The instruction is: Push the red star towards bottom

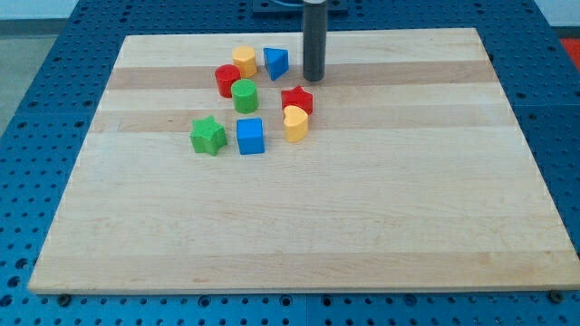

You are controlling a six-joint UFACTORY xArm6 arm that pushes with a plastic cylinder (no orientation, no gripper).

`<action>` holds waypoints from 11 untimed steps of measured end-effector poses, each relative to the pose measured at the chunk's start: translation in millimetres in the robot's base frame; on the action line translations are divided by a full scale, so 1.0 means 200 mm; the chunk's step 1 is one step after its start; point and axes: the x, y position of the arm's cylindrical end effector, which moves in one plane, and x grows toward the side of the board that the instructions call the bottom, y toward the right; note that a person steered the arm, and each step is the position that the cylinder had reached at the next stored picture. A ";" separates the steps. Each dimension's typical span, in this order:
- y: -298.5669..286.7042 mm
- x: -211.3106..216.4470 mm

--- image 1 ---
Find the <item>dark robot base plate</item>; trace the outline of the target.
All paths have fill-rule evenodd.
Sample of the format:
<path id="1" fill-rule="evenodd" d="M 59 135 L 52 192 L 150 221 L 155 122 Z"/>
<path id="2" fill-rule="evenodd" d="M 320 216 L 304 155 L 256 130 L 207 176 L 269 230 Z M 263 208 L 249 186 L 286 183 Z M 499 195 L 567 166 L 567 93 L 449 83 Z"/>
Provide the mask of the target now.
<path id="1" fill-rule="evenodd" d="M 254 15 L 263 14 L 301 14 L 303 0 L 248 0 Z M 346 14 L 349 0 L 327 0 L 329 14 Z"/>

